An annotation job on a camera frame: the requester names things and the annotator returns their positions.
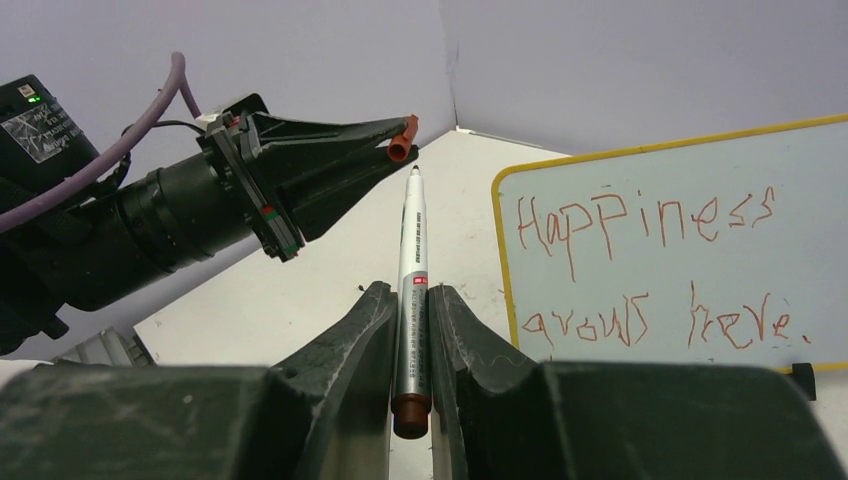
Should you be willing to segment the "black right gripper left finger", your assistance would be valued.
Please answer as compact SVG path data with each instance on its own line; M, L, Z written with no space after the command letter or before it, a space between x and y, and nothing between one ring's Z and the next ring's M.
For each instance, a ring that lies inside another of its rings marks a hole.
M1 391L5 479L295 479L332 463L335 421L388 462L397 297L369 285L348 313L270 366L41 364Z

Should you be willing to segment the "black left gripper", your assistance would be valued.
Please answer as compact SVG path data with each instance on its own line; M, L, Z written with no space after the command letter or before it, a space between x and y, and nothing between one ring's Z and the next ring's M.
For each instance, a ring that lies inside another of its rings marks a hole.
M337 124L267 113L257 93L231 99L197 117L197 142L242 223L282 262L419 157L417 145L399 162L389 154L388 142L411 127L409 116ZM290 214L271 185L284 185Z

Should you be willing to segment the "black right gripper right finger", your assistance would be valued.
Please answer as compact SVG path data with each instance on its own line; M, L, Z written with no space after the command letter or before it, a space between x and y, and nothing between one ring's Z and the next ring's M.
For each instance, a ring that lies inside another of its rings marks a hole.
M449 285L429 292L437 479L843 479L788 374L537 362Z

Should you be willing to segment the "white red whiteboard marker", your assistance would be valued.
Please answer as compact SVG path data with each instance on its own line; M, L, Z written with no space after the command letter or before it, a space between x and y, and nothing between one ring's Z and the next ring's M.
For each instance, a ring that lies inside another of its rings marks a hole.
M393 431L402 439L429 430L432 382L427 294L428 221L424 179L415 166L406 181L402 212L395 366L391 391Z

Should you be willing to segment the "red marker cap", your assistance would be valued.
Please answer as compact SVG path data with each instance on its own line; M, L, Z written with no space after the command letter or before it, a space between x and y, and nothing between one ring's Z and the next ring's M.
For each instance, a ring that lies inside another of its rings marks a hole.
M417 115L409 115L404 120L406 123L404 131L392 137L386 148L389 159L396 163L403 162L409 157L419 129Z

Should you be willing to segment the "yellow framed whiteboard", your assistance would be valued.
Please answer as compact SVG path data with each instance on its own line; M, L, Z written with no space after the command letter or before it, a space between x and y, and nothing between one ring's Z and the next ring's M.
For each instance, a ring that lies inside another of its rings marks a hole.
M491 186L535 360L847 365L847 118L512 166Z

